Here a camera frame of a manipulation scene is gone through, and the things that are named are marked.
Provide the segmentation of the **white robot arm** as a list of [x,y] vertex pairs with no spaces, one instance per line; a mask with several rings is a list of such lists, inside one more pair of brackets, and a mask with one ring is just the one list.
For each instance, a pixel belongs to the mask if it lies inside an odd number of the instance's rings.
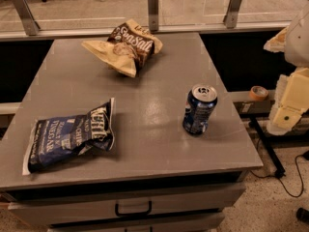
[[264,49],[283,52],[285,61],[295,66],[289,76],[279,76],[274,105],[267,122],[270,134],[284,135],[293,129],[309,109],[309,4],[289,26],[268,40]]

